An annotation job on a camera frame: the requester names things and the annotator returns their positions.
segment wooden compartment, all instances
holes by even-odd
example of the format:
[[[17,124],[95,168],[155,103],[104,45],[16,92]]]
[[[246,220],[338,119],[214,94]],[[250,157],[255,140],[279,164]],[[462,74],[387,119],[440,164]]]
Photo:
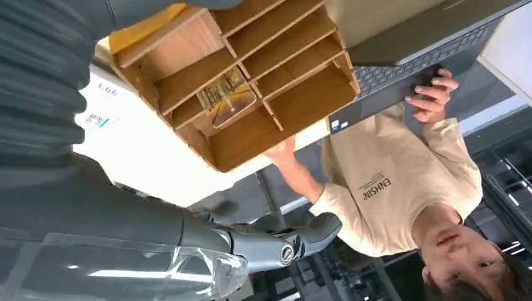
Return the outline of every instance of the wooden compartment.
[[[218,169],[230,171],[352,102],[354,97],[348,78],[330,65],[270,101],[283,131],[262,108],[210,137]]]
[[[359,93],[323,4],[244,0],[228,11],[188,7],[116,54],[114,70],[197,155],[230,171]],[[258,100],[214,128],[198,92],[236,66]]]
[[[247,58],[313,11],[322,7],[324,2],[325,0],[285,1],[227,40],[235,50],[237,57],[240,59]]]
[[[244,1],[234,9],[213,11],[224,37],[230,36],[244,26],[267,14],[285,0]]]
[[[341,45],[329,36],[259,79],[257,88],[262,92],[263,99],[267,100],[343,53]]]
[[[256,81],[335,31],[336,25],[325,9],[318,9],[244,60],[243,64],[251,79]]]

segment beige sweatshirt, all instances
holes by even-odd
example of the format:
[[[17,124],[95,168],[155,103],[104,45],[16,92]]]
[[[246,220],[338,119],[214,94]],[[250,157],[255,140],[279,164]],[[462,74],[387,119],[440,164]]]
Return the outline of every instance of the beige sweatshirt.
[[[481,175],[456,119],[423,126],[421,139],[396,105],[323,141],[331,183],[311,212],[332,212],[339,237],[369,256],[416,249],[411,230],[427,206],[444,203],[464,220],[482,198]]]

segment man's hair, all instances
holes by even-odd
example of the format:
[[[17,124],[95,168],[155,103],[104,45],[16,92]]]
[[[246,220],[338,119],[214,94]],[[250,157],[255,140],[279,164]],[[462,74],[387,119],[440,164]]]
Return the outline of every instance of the man's hair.
[[[503,259],[507,269],[498,287],[504,301],[531,300],[532,272],[519,258],[503,255]],[[450,289],[443,291],[429,279],[425,282],[425,294],[429,301],[493,301],[486,292],[464,281],[457,281]]]

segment man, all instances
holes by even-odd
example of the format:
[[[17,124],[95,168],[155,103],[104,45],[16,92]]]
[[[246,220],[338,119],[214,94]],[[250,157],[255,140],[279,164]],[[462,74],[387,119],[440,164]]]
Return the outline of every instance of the man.
[[[416,87],[416,95],[405,97],[417,108],[421,137],[403,123],[399,104],[323,141],[330,183],[317,182],[296,160],[294,138],[266,155],[313,203],[313,213],[340,217],[339,237],[356,251],[378,257],[421,248],[423,280],[435,300],[524,300],[529,271],[462,226],[481,201],[481,175],[456,119],[445,119],[459,84],[450,71],[438,73],[431,87]]]

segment wooden shelf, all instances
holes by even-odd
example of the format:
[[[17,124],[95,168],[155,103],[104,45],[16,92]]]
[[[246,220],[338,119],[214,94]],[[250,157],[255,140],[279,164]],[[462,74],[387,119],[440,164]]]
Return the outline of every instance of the wooden shelf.
[[[349,78],[331,64],[272,99],[270,106],[285,131],[298,132],[349,104],[355,96]]]
[[[204,114],[200,100],[194,95],[172,112],[172,126],[180,129],[198,116]]]
[[[289,88],[298,79],[307,77],[315,69],[323,68],[343,52],[342,46],[330,36],[321,40],[257,82],[263,100]]]
[[[164,38],[139,61],[158,82],[224,47],[218,25],[209,13],[204,13]]]
[[[268,14],[228,37],[227,40],[235,50],[237,57],[243,60],[320,8],[324,2],[325,0],[283,2]]]
[[[355,99],[351,61],[325,2],[188,7],[115,54],[114,69],[206,164],[228,172]],[[236,66],[258,97],[215,128],[196,95]]]
[[[234,9],[213,11],[224,37],[242,29],[286,0],[244,1]]]
[[[159,43],[164,39],[172,36],[188,23],[194,21],[194,19],[200,17],[203,14],[208,14],[207,9],[198,8],[196,6],[188,6],[177,15],[172,21],[168,22],[164,27],[160,28],[153,34],[150,34],[147,38],[139,41],[132,46],[121,51],[117,55],[119,66],[126,68],[133,64],[133,62],[139,60],[146,53],[157,48]]]
[[[236,59],[224,48],[156,83],[160,93],[161,113],[170,113],[236,63]]]
[[[211,137],[218,169],[230,171],[352,102],[354,97],[343,72],[334,65],[327,67],[270,102],[283,131],[261,107]]]
[[[335,31],[325,9],[318,9],[243,63],[251,78],[258,80]]]

